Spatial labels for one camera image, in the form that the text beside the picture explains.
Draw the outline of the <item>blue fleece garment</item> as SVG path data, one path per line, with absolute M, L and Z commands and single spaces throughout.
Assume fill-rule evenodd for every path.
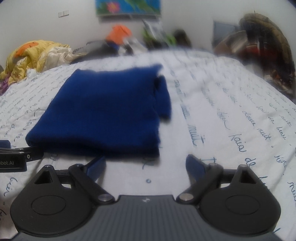
M 159 156 L 159 123 L 171 118 L 161 69 L 74 71 L 28 132 L 27 144 L 69 155 Z

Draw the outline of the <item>dark clothes on bed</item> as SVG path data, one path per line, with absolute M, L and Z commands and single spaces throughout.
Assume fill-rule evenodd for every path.
M 73 54 L 86 53 L 89 57 L 99 56 L 125 56 L 132 55 L 133 50 L 128 45 L 118 45 L 114 41 L 97 40 L 87 42 L 85 46 L 76 48 Z

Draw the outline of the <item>pile of clothes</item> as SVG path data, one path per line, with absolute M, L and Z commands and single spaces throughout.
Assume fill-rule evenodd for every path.
M 240 30 L 214 47 L 214 54 L 254 65 L 260 76 L 271 78 L 273 85 L 294 96 L 295 63 L 290 44 L 280 28 L 259 13 L 244 15 L 237 25 Z

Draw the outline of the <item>yellow quilt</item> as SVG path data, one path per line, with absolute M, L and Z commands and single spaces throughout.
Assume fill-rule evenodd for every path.
M 1 72 L 1 82 L 7 80 L 8 85 L 20 82 L 27 77 L 28 69 L 41 72 L 49 52 L 56 47 L 71 50 L 68 44 L 45 40 L 29 41 L 16 48 L 6 59 L 6 66 Z

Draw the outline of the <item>green stool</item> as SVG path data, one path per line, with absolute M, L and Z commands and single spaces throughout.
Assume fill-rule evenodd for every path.
M 166 35 L 164 32 L 152 32 L 146 28 L 142 31 L 143 41 L 149 49 L 166 49 L 176 46 L 176 39 L 173 36 Z

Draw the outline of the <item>orange bag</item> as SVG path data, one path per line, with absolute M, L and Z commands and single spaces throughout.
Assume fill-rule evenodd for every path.
M 114 42 L 117 45 L 122 45 L 124 39 L 132 36 L 131 30 L 124 25 L 115 25 L 111 32 L 106 37 L 109 42 Z

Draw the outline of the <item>grey framed board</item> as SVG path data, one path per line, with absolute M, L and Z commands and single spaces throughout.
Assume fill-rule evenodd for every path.
M 234 25 L 230 23 L 214 21 L 213 22 L 213 38 L 212 47 L 216 47 L 223 39 L 228 35 L 240 30 L 239 25 Z

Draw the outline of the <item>lotus flower painting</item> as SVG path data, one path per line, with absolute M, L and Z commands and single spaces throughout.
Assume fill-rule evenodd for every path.
M 98 0 L 96 12 L 100 16 L 161 14 L 161 1 L 147 0 Z

